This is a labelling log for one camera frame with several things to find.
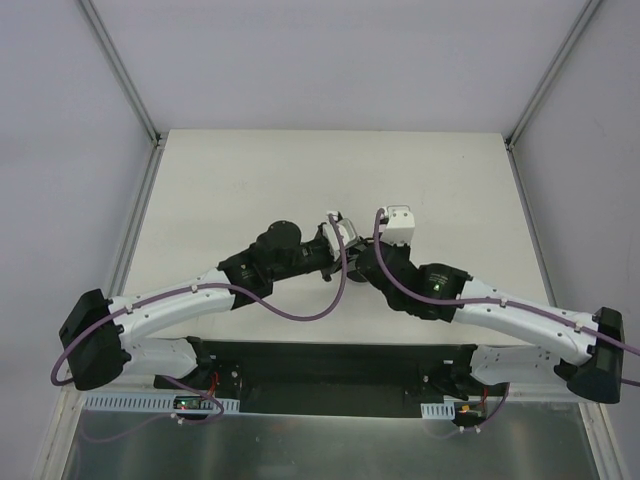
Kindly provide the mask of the black phone stand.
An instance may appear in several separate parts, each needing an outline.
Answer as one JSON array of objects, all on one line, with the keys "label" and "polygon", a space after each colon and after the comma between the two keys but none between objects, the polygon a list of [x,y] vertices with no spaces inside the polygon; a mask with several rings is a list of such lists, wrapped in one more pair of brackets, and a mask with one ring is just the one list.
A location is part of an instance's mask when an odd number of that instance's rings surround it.
[{"label": "black phone stand", "polygon": [[372,237],[359,237],[358,240],[346,249],[347,253],[347,278],[355,283],[366,283],[367,280],[363,277],[356,268],[356,261],[359,255],[373,244]]}]

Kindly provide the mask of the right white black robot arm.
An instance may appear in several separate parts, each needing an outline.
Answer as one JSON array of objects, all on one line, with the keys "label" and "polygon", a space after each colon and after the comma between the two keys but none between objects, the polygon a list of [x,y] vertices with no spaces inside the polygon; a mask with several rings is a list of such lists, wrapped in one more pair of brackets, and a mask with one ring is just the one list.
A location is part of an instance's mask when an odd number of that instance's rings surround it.
[{"label": "right white black robot arm", "polygon": [[471,325],[520,340],[515,347],[477,345],[470,360],[450,369],[452,387],[473,394],[483,385],[559,383],[602,404],[621,398],[624,330],[620,312],[583,313],[537,305],[445,264],[415,266],[409,247],[365,248],[356,271],[388,306],[428,321]]}]

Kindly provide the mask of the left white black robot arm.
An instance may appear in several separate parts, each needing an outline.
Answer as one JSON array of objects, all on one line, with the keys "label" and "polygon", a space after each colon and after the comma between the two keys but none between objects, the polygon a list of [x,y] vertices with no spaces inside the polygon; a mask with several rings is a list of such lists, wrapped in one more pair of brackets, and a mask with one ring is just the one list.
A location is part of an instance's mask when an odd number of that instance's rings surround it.
[{"label": "left white black robot arm", "polygon": [[309,241],[302,239],[296,224],[279,220],[245,250],[175,286],[111,298],[99,289],[86,291],[60,328],[63,352],[51,381],[90,391],[122,375],[153,375],[202,388],[211,377],[209,354],[194,338],[162,339],[157,332],[254,303],[296,322],[324,318],[337,307],[339,296],[311,315],[287,313],[265,299],[276,282],[314,272],[325,281],[339,275],[338,289],[343,291],[361,240],[351,221],[337,213],[329,215]]}]

